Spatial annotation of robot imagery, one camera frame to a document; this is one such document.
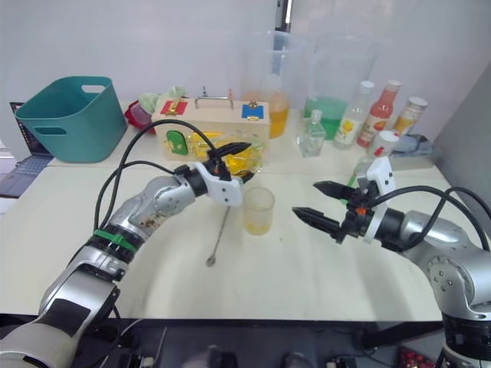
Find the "white table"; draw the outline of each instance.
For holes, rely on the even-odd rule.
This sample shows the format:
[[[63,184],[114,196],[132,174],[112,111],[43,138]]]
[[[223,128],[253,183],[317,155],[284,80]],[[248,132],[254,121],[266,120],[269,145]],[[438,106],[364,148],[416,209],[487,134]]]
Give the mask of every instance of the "white table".
[[[440,312],[420,270],[375,241],[347,238],[337,245],[296,218],[292,206],[310,206],[342,221],[339,201],[312,184],[347,182],[361,149],[338,151],[330,143],[321,157],[302,159],[293,129],[272,141],[271,162],[247,186],[265,186],[276,196],[270,232],[242,229],[240,209],[230,212],[217,262],[205,261],[216,242],[225,208],[197,199],[150,238],[120,284],[117,302],[124,317],[273,320],[439,320]],[[134,135],[128,128],[114,153],[101,163],[74,165],[54,160],[0,223],[0,313],[35,314],[47,286],[92,233],[94,203],[104,180]],[[130,159],[169,167],[157,139],[145,136]],[[156,169],[124,171],[117,205],[143,189]],[[445,189],[436,168],[395,173],[397,185]],[[432,212],[437,198],[406,195],[395,209]],[[461,224],[452,208],[443,216]]]

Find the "laptop screen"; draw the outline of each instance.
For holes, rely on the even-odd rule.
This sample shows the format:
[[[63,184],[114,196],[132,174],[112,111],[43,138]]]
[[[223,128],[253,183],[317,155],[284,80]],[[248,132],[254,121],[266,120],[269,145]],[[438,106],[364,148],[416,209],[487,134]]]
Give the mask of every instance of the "laptop screen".
[[[11,102],[10,107],[12,108],[12,112],[15,114],[15,111],[17,111],[22,104],[22,102]],[[21,130],[25,143],[28,145],[29,151],[33,156],[52,156],[21,121],[18,119],[15,119],[15,121],[17,121],[17,125]]]

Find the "plastic basket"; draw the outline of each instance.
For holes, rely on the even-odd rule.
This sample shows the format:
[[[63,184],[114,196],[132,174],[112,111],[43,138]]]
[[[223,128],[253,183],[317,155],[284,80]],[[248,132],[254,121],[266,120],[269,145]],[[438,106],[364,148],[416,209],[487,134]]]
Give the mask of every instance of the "plastic basket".
[[[98,86],[101,91],[94,92]],[[56,80],[15,116],[57,159],[95,163],[108,157],[127,128],[108,77]]]

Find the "laptop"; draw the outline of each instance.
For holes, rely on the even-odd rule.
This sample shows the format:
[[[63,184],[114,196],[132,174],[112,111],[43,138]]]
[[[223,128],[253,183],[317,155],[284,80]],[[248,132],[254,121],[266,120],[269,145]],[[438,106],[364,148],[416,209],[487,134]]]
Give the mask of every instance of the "laptop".
[[[22,106],[21,102],[11,102],[12,112]],[[18,128],[22,133],[25,143],[28,145],[31,156],[23,159],[15,165],[15,168],[0,182],[0,197],[18,198],[36,179],[36,176],[49,164],[53,156],[36,139],[36,137],[26,129],[18,119],[15,119]]]

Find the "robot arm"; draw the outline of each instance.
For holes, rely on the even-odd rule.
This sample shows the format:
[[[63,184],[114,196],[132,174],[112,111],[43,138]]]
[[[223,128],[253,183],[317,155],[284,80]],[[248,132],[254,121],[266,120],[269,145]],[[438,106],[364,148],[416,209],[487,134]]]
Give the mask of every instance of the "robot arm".
[[[241,145],[237,150],[249,146],[233,144]],[[204,194],[223,205],[242,203],[242,184],[253,174],[231,177],[217,165],[221,162],[209,160],[181,166],[174,176],[157,177],[128,199],[46,290],[39,317],[0,341],[0,366],[68,368],[84,331],[113,309],[120,293],[115,282],[159,226]]]
[[[342,224],[309,208],[293,208],[304,222],[342,243],[346,235],[377,239],[382,247],[413,262],[427,277],[442,312],[447,366],[491,366],[491,253],[476,247],[458,225],[439,218],[412,248],[404,247],[422,232],[430,216],[364,204],[395,188],[388,158],[376,159],[357,172],[359,189],[317,182],[325,195],[348,200]]]

